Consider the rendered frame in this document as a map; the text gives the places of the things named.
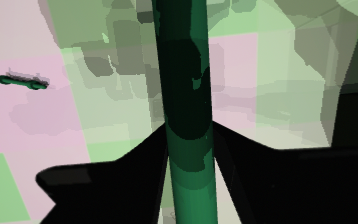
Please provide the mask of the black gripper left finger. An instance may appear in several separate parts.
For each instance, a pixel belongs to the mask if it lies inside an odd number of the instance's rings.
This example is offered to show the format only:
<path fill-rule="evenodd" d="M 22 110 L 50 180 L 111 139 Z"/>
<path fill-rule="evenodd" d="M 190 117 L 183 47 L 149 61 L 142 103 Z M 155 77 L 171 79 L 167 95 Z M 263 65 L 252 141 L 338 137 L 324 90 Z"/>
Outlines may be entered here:
<path fill-rule="evenodd" d="M 135 224 L 158 224 L 168 155 L 163 123 L 117 160 L 53 166 L 40 171 L 35 179 L 55 203 L 121 197 Z"/>

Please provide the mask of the dark green pipe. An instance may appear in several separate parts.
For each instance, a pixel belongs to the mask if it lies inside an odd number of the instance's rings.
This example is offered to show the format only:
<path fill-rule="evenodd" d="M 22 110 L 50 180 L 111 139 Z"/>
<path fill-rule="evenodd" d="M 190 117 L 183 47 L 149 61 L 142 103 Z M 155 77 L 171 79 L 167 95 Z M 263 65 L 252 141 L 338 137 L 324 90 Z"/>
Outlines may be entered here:
<path fill-rule="evenodd" d="M 152 0 L 176 224 L 218 224 L 206 0 Z"/>

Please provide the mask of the dark green bolt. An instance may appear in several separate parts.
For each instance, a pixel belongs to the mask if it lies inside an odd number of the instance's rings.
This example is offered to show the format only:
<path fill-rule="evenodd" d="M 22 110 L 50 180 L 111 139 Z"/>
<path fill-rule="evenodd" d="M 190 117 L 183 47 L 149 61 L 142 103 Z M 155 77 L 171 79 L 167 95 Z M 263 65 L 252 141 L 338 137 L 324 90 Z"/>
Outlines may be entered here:
<path fill-rule="evenodd" d="M 17 84 L 17 85 L 22 85 L 22 86 L 27 86 L 29 89 L 33 89 L 33 90 L 39 90 L 39 89 L 46 89 L 47 86 L 44 84 L 41 84 L 38 81 L 22 81 L 22 80 L 16 80 L 16 79 L 12 79 L 9 76 L 6 75 L 0 75 L 0 83 L 1 84 L 5 84 L 5 85 L 9 85 L 9 84 Z"/>

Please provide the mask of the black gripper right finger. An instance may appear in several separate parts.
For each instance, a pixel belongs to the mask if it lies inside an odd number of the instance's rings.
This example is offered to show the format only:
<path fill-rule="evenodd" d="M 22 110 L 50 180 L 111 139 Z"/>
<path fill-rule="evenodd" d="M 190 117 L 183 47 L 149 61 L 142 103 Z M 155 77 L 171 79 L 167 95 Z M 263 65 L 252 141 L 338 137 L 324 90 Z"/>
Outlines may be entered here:
<path fill-rule="evenodd" d="M 213 137 L 241 224 L 265 224 L 290 175 L 358 170 L 358 146 L 274 149 L 215 121 Z"/>

